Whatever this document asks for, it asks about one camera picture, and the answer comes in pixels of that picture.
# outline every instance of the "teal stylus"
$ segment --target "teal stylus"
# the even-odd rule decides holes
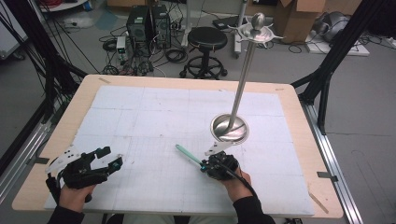
[[[188,156],[190,159],[192,159],[193,161],[196,161],[198,164],[200,164],[202,166],[202,162],[200,160],[198,160],[197,158],[195,158],[186,148],[184,148],[181,145],[176,145],[176,148],[181,151],[182,153],[184,153],[184,155]]]

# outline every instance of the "cardboard box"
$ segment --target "cardboard box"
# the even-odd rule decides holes
[[[149,0],[107,0],[109,7],[131,7],[147,5]]]
[[[266,17],[274,17],[276,7],[266,6],[266,5],[256,5],[252,1],[247,1],[247,8],[245,10],[245,15],[254,16],[254,14],[261,12],[264,13]]]
[[[360,4],[361,0],[326,0],[323,11],[329,13],[339,11],[344,15],[352,16]]]
[[[283,43],[304,43],[326,0],[279,0],[274,16],[276,35]]]

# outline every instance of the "black sleeve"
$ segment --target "black sleeve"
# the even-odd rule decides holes
[[[262,204],[256,197],[241,198],[233,203],[238,224],[275,224],[274,220],[262,212]]]
[[[80,224],[84,219],[83,213],[78,213],[61,206],[56,206],[48,224]]]

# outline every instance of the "wooden table frame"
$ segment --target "wooden table frame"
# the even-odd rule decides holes
[[[96,92],[103,85],[235,91],[238,82],[162,77],[86,76],[40,157],[52,161],[70,146],[78,127],[91,107]],[[245,91],[278,95],[315,209],[313,217],[342,217],[344,212],[332,181],[330,178],[318,177],[318,172],[327,172],[327,169],[294,88],[288,84],[248,82]],[[45,211],[44,204],[49,191],[45,183],[47,175],[44,170],[48,166],[48,164],[34,165],[12,204],[15,210]]]

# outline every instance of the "round stool seat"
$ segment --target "round stool seat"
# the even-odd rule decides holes
[[[227,35],[213,27],[198,27],[189,32],[189,43],[201,50],[222,49],[227,45]]]

